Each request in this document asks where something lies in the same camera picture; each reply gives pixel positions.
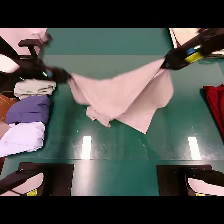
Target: dark red fabric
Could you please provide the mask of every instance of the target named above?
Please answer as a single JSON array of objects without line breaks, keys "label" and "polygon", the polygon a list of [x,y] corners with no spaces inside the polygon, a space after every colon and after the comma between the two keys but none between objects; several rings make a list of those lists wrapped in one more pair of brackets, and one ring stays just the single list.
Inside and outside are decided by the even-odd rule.
[{"label": "dark red fabric", "polygon": [[224,138],[224,85],[204,86],[206,99]]}]

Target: pink cloth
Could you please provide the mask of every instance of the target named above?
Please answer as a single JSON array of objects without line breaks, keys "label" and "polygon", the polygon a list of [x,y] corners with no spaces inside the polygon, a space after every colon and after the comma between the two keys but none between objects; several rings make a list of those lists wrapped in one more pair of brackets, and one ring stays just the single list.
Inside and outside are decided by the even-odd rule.
[{"label": "pink cloth", "polygon": [[44,39],[47,28],[0,28],[0,36],[9,44],[19,55],[29,55],[27,47],[19,47],[18,43],[24,39]]},{"label": "pink cloth", "polygon": [[79,104],[90,105],[86,114],[110,127],[116,119],[146,133],[157,108],[165,107],[173,95],[164,59],[154,61],[112,79],[94,80],[72,74],[69,85]]}]

